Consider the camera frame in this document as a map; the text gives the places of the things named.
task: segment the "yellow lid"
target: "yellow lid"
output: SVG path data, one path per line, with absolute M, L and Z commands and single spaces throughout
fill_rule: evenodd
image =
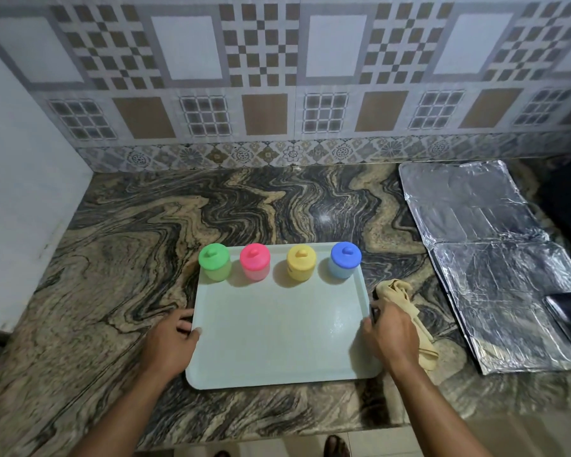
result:
M 287 253 L 288 266 L 297 271 L 307 271 L 315 266 L 317 255 L 308 245 L 294 245 Z

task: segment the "granite countertop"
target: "granite countertop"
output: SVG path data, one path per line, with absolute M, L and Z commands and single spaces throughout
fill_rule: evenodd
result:
M 520 161 L 510 169 L 532 197 L 533 170 Z M 571 408 L 571 372 L 478 374 L 395 164 L 98 175 L 0 359 L 0 455 L 63 454 L 97 422 L 135 375 L 146 330 L 167 310 L 194 304 L 203 245 L 340 240 L 360 245 L 369 291 L 390 278 L 413 285 L 440 352 L 430 376 L 461 415 Z M 226 391 L 196 391 L 181 376 L 139 446 L 407 420 L 386 375 Z

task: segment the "pink lid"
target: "pink lid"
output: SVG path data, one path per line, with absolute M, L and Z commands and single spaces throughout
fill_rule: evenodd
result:
M 241 262 L 241 266 L 248 271 L 259 271 L 271 262 L 271 252 L 268 251 L 266 245 L 245 245 L 239 255 L 239 261 Z

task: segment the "foot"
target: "foot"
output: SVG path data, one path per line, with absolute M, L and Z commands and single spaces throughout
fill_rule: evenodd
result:
M 347 443 L 335 434 L 331 434 L 326 439 L 324 457 L 351 457 L 351 454 Z

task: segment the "cloth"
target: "cloth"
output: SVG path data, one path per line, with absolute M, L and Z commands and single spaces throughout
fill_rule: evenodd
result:
M 410 301 L 411 291 L 412 285 L 400 279 L 386 280 L 376 286 L 376 294 L 380 300 L 393 301 L 410 315 L 419 335 L 419 364 L 425 370 L 434 370 L 438 362 L 438 352 L 432 344 L 434 337 L 419 319 L 419 309 Z

